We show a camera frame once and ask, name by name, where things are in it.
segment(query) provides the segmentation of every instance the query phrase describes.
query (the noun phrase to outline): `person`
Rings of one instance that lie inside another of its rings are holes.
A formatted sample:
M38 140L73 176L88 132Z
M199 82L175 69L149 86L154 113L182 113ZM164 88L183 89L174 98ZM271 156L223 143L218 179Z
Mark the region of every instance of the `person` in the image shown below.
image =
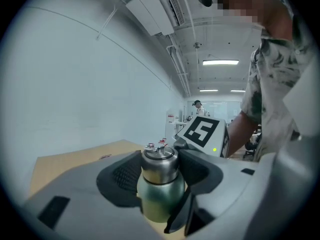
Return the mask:
M196 107L196 114L198 116L207 116L208 113L200 100L196 100L192 105Z
M262 133L260 133L260 135L258 135L258 137L256 137L255 141L252 143L250 139L248 139L248 141L246 142L246 144L244 144L244 147L246 150L250 151L250 150L255 150L259 144L259 141L262 137Z
M316 54L316 44L304 21L280 0L217 0L223 9L250 16L260 24L261 43L250 58L241 112L228 127L228 157L241 148L261 124L263 137L254 154L277 152L299 136L283 98Z

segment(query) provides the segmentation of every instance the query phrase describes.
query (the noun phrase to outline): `ceiling light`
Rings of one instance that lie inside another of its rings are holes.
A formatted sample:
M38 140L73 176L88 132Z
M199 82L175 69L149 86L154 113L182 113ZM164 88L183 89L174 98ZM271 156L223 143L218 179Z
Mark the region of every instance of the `ceiling light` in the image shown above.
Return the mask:
M204 60L203 65L237 65L239 60L237 59L211 59Z
M217 89L214 89L214 90L200 90L200 92L217 92L218 90Z

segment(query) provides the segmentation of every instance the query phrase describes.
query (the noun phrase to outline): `tan tabletop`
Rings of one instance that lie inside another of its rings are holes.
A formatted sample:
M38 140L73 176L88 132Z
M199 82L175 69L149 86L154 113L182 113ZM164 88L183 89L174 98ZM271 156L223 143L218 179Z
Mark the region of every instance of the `tan tabletop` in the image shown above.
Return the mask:
M136 150L143 151L144 147L127 140L120 140L79 151L38 157L32 173L29 196L31 197L49 182L73 167L95 162L105 155L116 156ZM165 234L166 223L155 223L147 218L146 220L164 239L181 240L185 238L185 227L174 233Z

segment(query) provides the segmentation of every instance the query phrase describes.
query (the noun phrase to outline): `patterned shirt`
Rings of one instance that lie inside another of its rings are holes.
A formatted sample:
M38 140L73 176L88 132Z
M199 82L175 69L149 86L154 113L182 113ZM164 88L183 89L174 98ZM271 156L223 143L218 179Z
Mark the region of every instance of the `patterned shirt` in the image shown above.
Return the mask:
M201 107L196 109L196 114L199 116L206 116L207 111L206 111L205 107L201 105Z
M266 29L262 30L261 44L251 55L241 103L241 110L261 124L262 138L254 161L266 153L277 152L298 132L283 98L299 80L316 49L307 26L296 15L292 19L292 41L273 38Z

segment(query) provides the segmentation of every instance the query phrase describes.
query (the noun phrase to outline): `black slot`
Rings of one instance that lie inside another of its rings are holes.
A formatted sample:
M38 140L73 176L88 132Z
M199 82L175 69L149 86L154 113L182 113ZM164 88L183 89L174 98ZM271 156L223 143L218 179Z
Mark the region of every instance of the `black slot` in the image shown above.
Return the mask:
M205 209L198 208L197 201L194 197L191 202L190 214L184 231L185 236L189 236L190 234L200 230L215 219Z
M245 173L245 174L249 174L249 175L254 175L255 170L252 170L252 169L249 169L249 168L244 168L241 172Z
M224 177L218 166L192 155L184 149L179 150L179 166L186 184L195 196L210 193Z
M182 199L173 210L172 215L167 220L166 228L164 233L170 234L181 229L188 221L188 215L191 206L191 192L190 187L186 189Z
M70 198L64 196L55 196L46 205L43 211L38 215L38 219L48 226L50 229L54 229L59 218L67 207Z

